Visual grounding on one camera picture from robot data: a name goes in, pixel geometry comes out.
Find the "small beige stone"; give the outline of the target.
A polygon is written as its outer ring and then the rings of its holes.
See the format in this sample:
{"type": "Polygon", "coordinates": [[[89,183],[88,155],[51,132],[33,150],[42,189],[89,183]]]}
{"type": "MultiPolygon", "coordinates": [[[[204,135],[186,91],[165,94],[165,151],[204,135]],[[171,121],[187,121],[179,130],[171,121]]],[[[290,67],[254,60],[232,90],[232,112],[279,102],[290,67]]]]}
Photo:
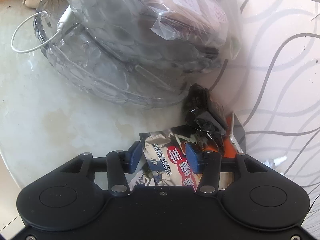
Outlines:
{"type": "Polygon", "coordinates": [[[41,0],[23,0],[22,4],[30,9],[36,9],[40,2],[41,0]]]}

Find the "clear plastic bag of items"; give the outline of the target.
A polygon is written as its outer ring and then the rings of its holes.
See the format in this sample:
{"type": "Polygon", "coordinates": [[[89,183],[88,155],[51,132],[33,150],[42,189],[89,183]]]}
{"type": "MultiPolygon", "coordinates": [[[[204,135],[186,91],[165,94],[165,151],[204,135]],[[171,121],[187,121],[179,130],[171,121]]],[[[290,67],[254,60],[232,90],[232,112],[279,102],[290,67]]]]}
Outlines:
{"type": "Polygon", "coordinates": [[[67,0],[121,61],[187,73],[235,59],[242,45],[239,0],[67,0]]]}

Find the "red white snack packet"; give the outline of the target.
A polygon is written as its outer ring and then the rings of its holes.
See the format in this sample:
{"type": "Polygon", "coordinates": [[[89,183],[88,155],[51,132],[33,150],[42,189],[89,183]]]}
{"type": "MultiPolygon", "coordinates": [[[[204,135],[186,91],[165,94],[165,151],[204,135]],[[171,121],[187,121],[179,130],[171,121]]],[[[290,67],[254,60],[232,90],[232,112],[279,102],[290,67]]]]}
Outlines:
{"type": "Polygon", "coordinates": [[[139,136],[146,163],[129,182],[131,190],[137,185],[192,186],[196,190],[202,176],[191,169],[185,156],[186,144],[202,151],[217,150],[212,140],[188,125],[139,136]]]}

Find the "orange box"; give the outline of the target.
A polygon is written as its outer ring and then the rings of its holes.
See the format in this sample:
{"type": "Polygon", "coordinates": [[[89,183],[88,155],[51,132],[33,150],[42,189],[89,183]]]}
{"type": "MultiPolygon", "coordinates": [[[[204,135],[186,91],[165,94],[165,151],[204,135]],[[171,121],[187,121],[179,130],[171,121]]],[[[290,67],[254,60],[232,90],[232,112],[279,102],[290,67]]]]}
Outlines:
{"type": "Polygon", "coordinates": [[[206,113],[205,117],[208,121],[205,151],[219,152],[225,158],[246,154],[246,132],[234,112],[226,118],[227,128],[223,128],[211,114],[206,113]]]}

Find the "glass fruit bowl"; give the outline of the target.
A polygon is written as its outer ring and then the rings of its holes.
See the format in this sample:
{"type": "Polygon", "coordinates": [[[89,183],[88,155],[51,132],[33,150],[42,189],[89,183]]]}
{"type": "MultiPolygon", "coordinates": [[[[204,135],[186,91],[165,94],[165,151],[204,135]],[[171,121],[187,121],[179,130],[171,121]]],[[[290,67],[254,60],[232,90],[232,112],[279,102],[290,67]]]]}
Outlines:
{"type": "Polygon", "coordinates": [[[34,21],[45,57],[72,83],[102,99],[148,108],[174,105],[187,96],[189,78],[205,73],[121,61],[90,35],[67,0],[42,0],[39,9],[47,13],[34,21]]]}

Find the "black snack packet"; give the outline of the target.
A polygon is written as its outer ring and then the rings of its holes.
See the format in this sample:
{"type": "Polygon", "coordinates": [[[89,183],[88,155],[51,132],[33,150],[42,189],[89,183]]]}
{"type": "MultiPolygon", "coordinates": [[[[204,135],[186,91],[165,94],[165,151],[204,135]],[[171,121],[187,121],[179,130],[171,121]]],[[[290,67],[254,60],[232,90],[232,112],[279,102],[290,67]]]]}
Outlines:
{"type": "Polygon", "coordinates": [[[186,123],[215,142],[221,153],[224,152],[223,140],[228,124],[222,105],[211,99],[209,90],[197,83],[193,84],[182,109],[186,123]]]}

